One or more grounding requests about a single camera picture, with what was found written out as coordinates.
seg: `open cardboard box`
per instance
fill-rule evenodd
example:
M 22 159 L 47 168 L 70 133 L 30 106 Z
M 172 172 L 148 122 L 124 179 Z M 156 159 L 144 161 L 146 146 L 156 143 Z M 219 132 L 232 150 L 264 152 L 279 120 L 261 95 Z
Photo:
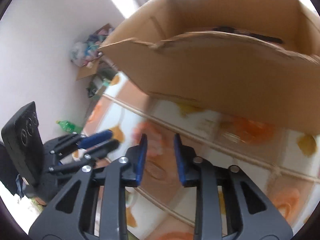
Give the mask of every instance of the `open cardboard box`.
M 148 95 L 320 133 L 320 19 L 299 0 L 151 0 L 100 50 Z

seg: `metal bolt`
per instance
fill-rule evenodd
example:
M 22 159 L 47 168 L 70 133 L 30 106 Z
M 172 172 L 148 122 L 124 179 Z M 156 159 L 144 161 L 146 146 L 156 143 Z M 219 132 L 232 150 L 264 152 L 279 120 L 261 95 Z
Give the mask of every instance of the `metal bolt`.
M 199 164 L 199 163 L 203 162 L 203 159 L 201 157 L 197 156 L 197 157 L 193 158 L 193 162 Z
M 85 157 L 87 160 L 90 160 L 90 159 L 91 159 L 91 155 L 90 155 L 90 154 L 85 154 L 84 157 Z
M 240 171 L 240 168 L 237 165 L 232 165 L 229 167 L 230 171 L 233 173 L 237 173 Z
M 89 166 L 89 165 L 83 166 L 83 167 L 82 167 L 82 171 L 83 171 L 83 172 L 89 172 L 89 171 L 91 171 L 91 166 Z
M 128 158 L 127 157 L 121 157 L 121 158 L 119 158 L 119 162 L 120 163 L 127 163 L 129 160 L 128 160 Z

